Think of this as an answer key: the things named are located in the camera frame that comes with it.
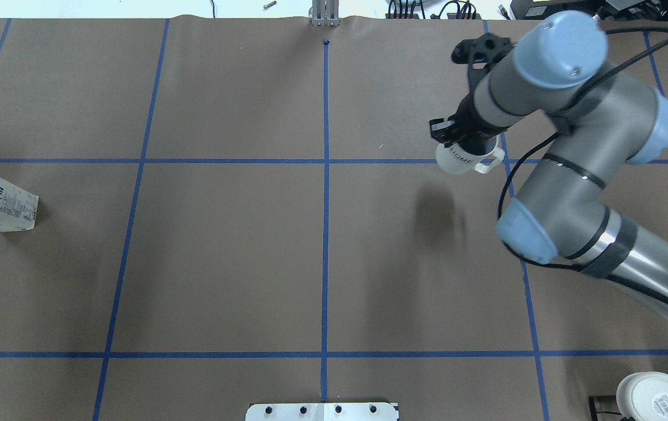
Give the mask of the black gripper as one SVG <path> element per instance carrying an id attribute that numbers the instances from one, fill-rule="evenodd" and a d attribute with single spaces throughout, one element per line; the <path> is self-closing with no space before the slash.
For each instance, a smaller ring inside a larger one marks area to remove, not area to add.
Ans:
<path id="1" fill-rule="evenodd" d="M 429 121 L 430 138 L 444 147 L 458 146 L 469 154 L 482 156 L 491 151 L 489 141 L 500 135 L 500 127 L 491 125 L 476 109 L 475 96 L 465 96 L 456 112 L 448 118 Z"/>

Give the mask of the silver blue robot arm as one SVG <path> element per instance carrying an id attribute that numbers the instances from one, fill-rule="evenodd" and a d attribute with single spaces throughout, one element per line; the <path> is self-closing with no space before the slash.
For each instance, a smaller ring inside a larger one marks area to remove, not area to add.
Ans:
<path id="1" fill-rule="evenodd" d="M 668 99 L 607 60 L 607 32 L 592 16 L 561 11 L 513 43 L 492 33 L 458 43 L 469 91 L 447 118 L 430 120 L 436 162 L 452 175 L 489 172 L 500 134 L 545 112 L 555 133 L 496 231 L 508 250 L 541 267 L 617 284 L 668 319 L 668 242 L 600 199 L 625 164 L 668 149 Z"/>

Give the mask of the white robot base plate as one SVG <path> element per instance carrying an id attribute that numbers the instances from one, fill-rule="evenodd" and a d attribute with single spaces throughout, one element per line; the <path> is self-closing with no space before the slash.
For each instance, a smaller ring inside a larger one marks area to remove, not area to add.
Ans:
<path id="1" fill-rule="evenodd" d="M 400 410 L 388 402 L 253 404 L 245 420 L 400 420 Z"/>

